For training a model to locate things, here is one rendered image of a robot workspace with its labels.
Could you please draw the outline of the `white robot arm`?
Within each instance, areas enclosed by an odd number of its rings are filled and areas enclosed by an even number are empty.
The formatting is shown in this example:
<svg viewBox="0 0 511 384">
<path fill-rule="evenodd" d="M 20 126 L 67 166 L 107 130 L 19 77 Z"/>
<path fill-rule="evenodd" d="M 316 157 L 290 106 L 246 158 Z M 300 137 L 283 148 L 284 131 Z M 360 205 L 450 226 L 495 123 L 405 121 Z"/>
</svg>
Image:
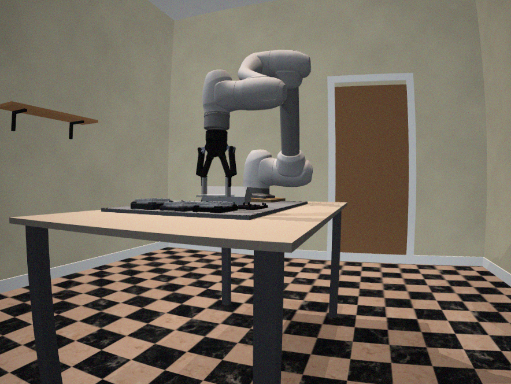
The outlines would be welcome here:
<svg viewBox="0 0 511 384">
<path fill-rule="evenodd" d="M 243 187 L 252 198 L 275 198 L 269 186 L 299 187 L 312 180 L 313 166 L 299 149 L 299 86 L 310 71 L 305 53 L 274 50 L 247 56 L 238 81 L 225 70 L 206 75 L 202 94 L 206 130 L 228 130 L 230 112 L 235 110 L 280 106 L 282 150 L 277 159 L 266 150 L 252 150 L 245 162 Z"/>
</svg>

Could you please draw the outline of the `white button panel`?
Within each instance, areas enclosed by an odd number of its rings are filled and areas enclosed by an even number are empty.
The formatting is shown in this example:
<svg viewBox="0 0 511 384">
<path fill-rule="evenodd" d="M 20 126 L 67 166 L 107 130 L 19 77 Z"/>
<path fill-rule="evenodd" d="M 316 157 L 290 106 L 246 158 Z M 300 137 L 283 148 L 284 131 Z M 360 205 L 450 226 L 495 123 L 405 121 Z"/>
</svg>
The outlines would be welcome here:
<svg viewBox="0 0 511 384">
<path fill-rule="evenodd" d="M 208 186 L 208 194 L 225 194 L 225 186 Z M 234 187 L 231 186 L 231 194 L 234 194 L 234 197 L 224 197 L 224 198 L 203 198 L 201 202 L 212 202 L 212 201 L 221 201 L 221 202 L 235 202 L 237 205 L 248 205 L 248 202 L 251 201 L 252 193 L 248 189 L 248 187 Z M 251 203 L 250 203 L 251 204 Z M 252 204 L 251 204 L 252 205 Z"/>
</svg>

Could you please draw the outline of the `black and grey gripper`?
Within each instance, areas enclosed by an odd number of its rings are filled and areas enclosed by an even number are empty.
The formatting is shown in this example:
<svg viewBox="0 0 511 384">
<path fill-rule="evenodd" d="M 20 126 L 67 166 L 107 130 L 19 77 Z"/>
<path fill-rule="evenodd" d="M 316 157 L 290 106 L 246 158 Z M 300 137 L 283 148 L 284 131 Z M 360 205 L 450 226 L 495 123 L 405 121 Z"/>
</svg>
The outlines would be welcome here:
<svg viewBox="0 0 511 384">
<path fill-rule="evenodd" d="M 196 175 L 201 177 L 201 195 L 207 194 L 207 174 L 214 157 L 219 157 L 225 172 L 225 196 L 231 196 L 231 178 L 237 174 L 235 162 L 235 149 L 234 146 L 227 144 L 227 131 L 226 130 L 207 130 L 206 131 L 206 145 L 205 147 L 198 148 L 198 162 Z M 205 150 L 207 151 L 206 161 Z M 228 150 L 229 165 L 226 159 L 225 152 Z"/>
</svg>

